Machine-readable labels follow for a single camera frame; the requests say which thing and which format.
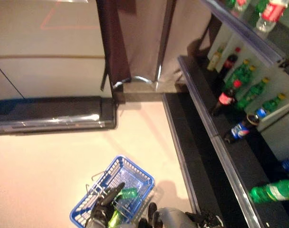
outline red bottle cap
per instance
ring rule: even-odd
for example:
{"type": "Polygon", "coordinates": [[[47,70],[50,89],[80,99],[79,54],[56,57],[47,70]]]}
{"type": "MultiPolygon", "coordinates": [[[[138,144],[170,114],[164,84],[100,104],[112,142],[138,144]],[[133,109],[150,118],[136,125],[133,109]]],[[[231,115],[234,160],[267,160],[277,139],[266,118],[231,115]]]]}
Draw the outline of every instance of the red bottle cap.
{"type": "Polygon", "coordinates": [[[235,88],[239,88],[240,86],[242,85],[241,81],[236,79],[234,82],[233,82],[233,86],[235,88]]]}

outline soda bottle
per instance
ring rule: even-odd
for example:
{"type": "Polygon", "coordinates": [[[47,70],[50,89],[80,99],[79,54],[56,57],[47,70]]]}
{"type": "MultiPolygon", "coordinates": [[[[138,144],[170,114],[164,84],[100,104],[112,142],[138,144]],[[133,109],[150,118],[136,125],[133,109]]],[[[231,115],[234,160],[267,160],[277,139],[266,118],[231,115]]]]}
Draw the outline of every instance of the soda bottle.
{"type": "Polygon", "coordinates": [[[258,4],[255,6],[255,12],[256,14],[260,14],[264,11],[268,4],[269,0],[260,0],[258,4]]]}
{"type": "Polygon", "coordinates": [[[233,143],[242,139],[252,128],[258,126],[259,123],[260,120],[257,115],[247,114],[246,118],[244,118],[242,122],[235,125],[225,134],[224,140],[228,143],[233,143]]]}
{"type": "Polygon", "coordinates": [[[251,0],[236,0],[234,7],[238,11],[244,11],[248,7],[250,1],[251,0]]]}
{"type": "Polygon", "coordinates": [[[277,97],[275,97],[269,101],[265,101],[263,103],[262,107],[255,111],[256,115],[258,115],[259,118],[264,118],[265,116],[269,115],[274,110],[276,110],[280,101],[285,99],[285,98],[286,98],[285,95],[280,93],[280,94],[278,94],[277,97]]]}
{"type": "Polygon", "coordinates": [[[230,77],[228,78],[223,91],[232,88],[233,86],[233,82],[238,79],[239,75],[243,75],[248,69],[248,64],[249,64],[249,60],[244,59],[243,64],[240,65],[238,68],[236,68],[234,70],[234,72],[230,75],[230,77]]]}
{"type": "Polygon", "coordinates": [[[233,67],[236,60],[238,60],[238,53],[240,52],[240,48],[237,47],[233,54],[229,55],[227,60],[225,61],[224,65],[220,73],[217,75],[218,78],[224,79],[228,71],[233,67]]]}
{"type": "Polygon", "coordinates": [[[222,51],[224,51],[224,47],[225,44],[220,45],[217,51],[213,54],[210,63],[207,66],[207,70],[213,71],[215,69],[215,66],[217,65],[222,56],[222,51]]]}
{"type": "Polygon", "coordinates": [[[238,79],[241,81],[243,86],[247,85],[250,82],[254,70],[255,66],[251,65],[249,69],[245,70],[245,73],[243,75],[241,74],[238,76],[238,79]]]}
{"type": "Polygon", "coordinates": [[[270,0],[257,22],[258,30],[270,32],[283,15],[288,4],[289,0],[270,0]]]}
{"type": "Polygon", "coordinates": [[[265,85],[269,82],[269,78],[263,78],[259,83],[250,87],[247,93],[243,96],[241,100],[236,103],[236,108],[239,110],[244,109],[248,104],[250,104],[255,98],[257,98],[264,90],[265,85]]]}
{"type": "Polygon", "coordinates": [[[232,9],[233,6],[235,5],[235,1],[236,1],[236,0],[226,0],[225,5],[226,5],[228,8],[232,9]]]}
{"type": "Polygon", "coordinates": [[[289,200],[289,180],[254,187],[249,194],[255,203],[289,200]]]}
{"type": "Polygon", "coordinates": [[[211,110],[211,115],[212,116],[217,116],[221,109],[224,108],[225,106],[231,105],[235,101],[235,91],[241,86],[240,80],[235,80],[233,82],[233,87],[226,90],[219,96],[219,100],[217,101],[216,105],[214,108],[211,110]]]}

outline blue shopping basket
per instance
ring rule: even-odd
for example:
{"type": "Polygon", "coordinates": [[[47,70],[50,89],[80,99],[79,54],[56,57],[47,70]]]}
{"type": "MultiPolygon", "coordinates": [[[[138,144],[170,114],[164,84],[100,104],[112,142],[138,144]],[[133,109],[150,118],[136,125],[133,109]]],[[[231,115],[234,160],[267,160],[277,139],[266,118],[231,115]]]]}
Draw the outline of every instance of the blue shopping basket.
{"type": "Polygon", "coordinates": [[[122,155],[115,157],[104,174],[73,208],[70,213],[70,220],[76,226],[84,228],[99,196],[106,195],[105,189],[117,187],[122,182],[125,183],[125,189],[137,188],[137,197],[114,202],[116,209],[122,215],[121,222],[130,222],[154,187],[154,178],[122,155]]]}

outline floor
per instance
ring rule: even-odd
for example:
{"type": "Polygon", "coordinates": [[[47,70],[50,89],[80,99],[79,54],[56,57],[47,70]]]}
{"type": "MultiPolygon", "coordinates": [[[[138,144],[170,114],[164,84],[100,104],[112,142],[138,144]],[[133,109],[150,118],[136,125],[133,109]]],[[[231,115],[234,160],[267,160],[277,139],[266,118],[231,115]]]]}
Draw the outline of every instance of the floor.
{"type": "Polygon", "coordinates": [[[73,228],[85,184],[122,154],[155,178],[158,207],[191,211],[162,102],[126,103],[110,131],[0,136],[0,227],[73,228]]]}

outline blue label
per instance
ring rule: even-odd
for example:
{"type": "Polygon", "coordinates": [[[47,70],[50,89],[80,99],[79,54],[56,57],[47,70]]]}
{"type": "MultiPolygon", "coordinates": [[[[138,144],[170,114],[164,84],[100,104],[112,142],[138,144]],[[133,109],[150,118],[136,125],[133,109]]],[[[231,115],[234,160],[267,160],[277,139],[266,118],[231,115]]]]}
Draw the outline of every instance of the blue label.
{"type": "Polygon", "coordinates": [[[256,111],[256,115],[258,115],[259,118],[264,118],[265,116],[267,116],[267,112],[263,108],[259,108],[256,111]]]}
{"type": "Polygon", "coordinates": [[[235,139],[241,139],[249,133],[248,128],[244,127],[241,123],[237,124],[231,129],[231,134],[235,139]]]}

